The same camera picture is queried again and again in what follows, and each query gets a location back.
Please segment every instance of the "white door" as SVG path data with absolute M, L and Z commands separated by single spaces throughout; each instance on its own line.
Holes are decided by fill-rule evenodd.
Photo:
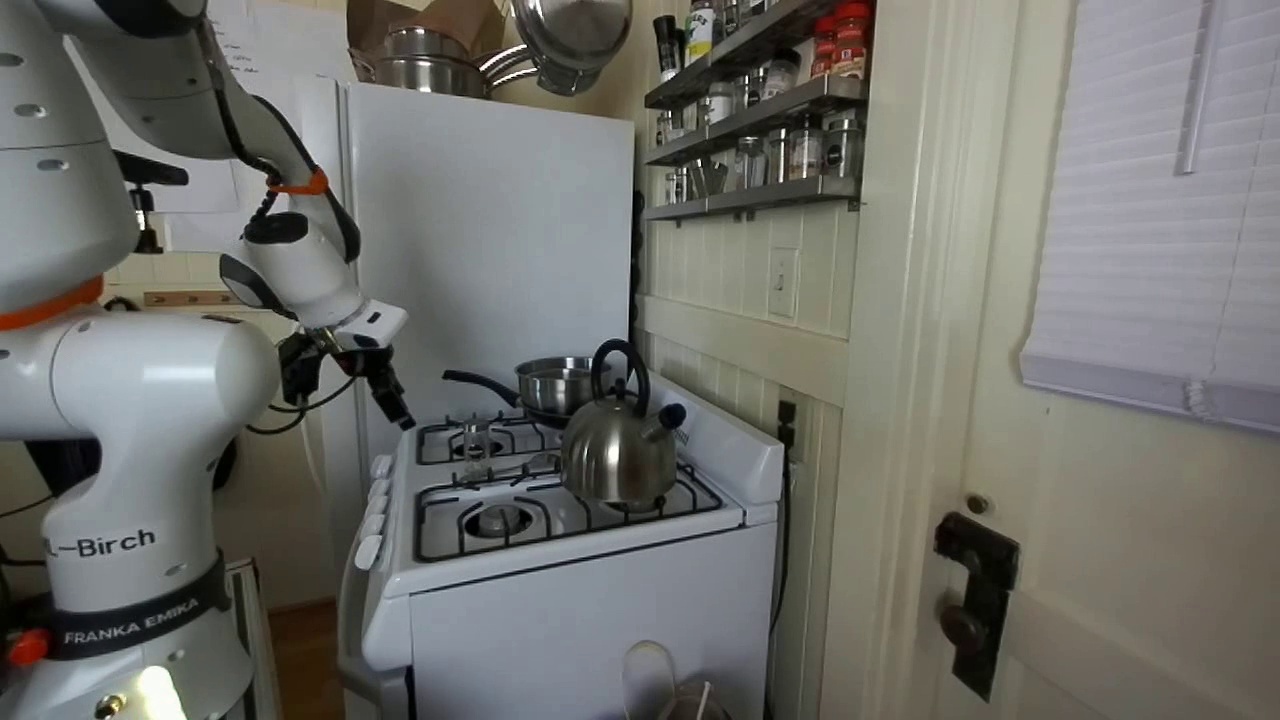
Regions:
M 875 62 L 891 87 L 917 77 L 931 116 L 870 147 L 884 193 L 913 193 L 884 205 L 913 206 L 870 182 L 865 241 L 902 236 L 855 277 L 855 335 L 880 342 L 851 369 L 831 599 L 851 628 L 831 620 L 823 714 L 1278 720 L 1280 440 L 1015 383 L 1072 0 L 880 8 Z M 931 551 L 949 511 L 1022 546 L 989 699 L 938 620 L 968 578 Z

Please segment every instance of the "black door latch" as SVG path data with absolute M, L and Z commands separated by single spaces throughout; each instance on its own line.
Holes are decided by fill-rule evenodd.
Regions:
M 968 568 L 964 599 L 944 596 L 938 620 L 956 642 L 953 671 L 976 691 L 994 695 L 1009 590 L 1015 582 L 1015 544 L 960 511 L 938 523 L 931 546 Z

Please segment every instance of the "kitchen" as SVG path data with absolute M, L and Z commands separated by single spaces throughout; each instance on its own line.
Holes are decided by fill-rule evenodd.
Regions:
M 631 27 L 665 10 L 683 2 L 638 2 Z M 1080 714 L 1077 702 L 1096 695 L 1123 714 L 1159 714 L 1180 691 L 1222 699 L 1183 702 L 1229 708 L 1222 714 L 1280 708 L 1270 684 L 1280 443 L 1015 380 L 1067 10 L 1067 0 L 880 0 L 862 213 L 818 205 L 647 227 L 647 363 L 757 427 L 775 424 L 780 399 L 799 406 L 775 714 L 976 711 L 960 684 L 944 684 L 949 642 L 931 624 L 938 596 L 960 589 L 928 546 L 931 529 L 964 498 L 989 498 L 981 519 L 1029 546 L 1022 590 L 1052 596 L 1052 611 L 1015 611 L 1013 646 L 1029 660 L 997 680 L 997 699 L 1024 699 L 1013 714 Z M 654 34 L 631 31 L 581 98 L 531 87 L 513 98 L 638 120 L 645 150 L 654 71 Z M 215 289 L 215 272 L 199 255 L 161 255 L 111 289 Z M 324 551 L 305 440 L 245 440 L 245 475 L 282 485 L 230 485 L 222 508 L 230 551 L 261 558 L 277 608 L 333 590 L 336 551 Z M 1067 646 L 1090 662 L 1052 662 Z M 1106 684 L 1116 666 L 1159 691 Z

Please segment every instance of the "pot handle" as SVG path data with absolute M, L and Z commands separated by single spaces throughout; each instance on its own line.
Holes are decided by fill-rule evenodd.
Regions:
M 513 406 L 520 406 L 520 394 L 516 394 L 509 383 L 494 380 L 494 377 L 476 377 L 476 372 L 457 372 L 457 369 L 450 369 L 450 372 L 440 372 L 440 380 L 494 389 L 501 399 L 509 399 Z
M 605 389 L 605 369 L 610 363 L 605 359 L 611 350 L 627 354 L 627 377 L 638 377 L 638 417 L 645 417 L 647 413 L 647 369 L 645 369 L 640 350 L 627 339 L 610 339 L 610 342 L 597 348 L 597 354 L 593 354 L 593 394 L 610 394 L 610 389 Z

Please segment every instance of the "white gas stove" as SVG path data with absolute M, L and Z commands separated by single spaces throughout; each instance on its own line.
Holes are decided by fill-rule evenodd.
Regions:
M 371 458 L 345 575 L 345 666 L 385 714 L 645 714 L 703 675 L 766 714 L 786 448 L 683 405 L 680 473 L 654 508 L 561 485 L 561 433 L 440 418 Z

